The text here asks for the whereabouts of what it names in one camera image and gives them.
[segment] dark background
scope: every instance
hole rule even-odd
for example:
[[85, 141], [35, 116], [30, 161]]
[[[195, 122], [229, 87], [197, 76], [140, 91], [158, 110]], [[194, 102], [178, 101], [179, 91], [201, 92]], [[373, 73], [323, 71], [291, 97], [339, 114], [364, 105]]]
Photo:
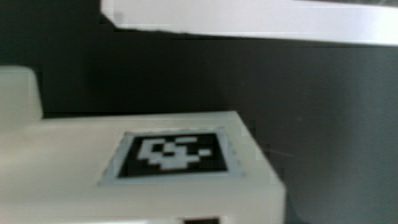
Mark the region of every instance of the dark background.
[[0, 64], [46, 118], [236, 110], [302, 220], [396, 224], [396, 48], [121, 32], [98, 0], [0, 0]]

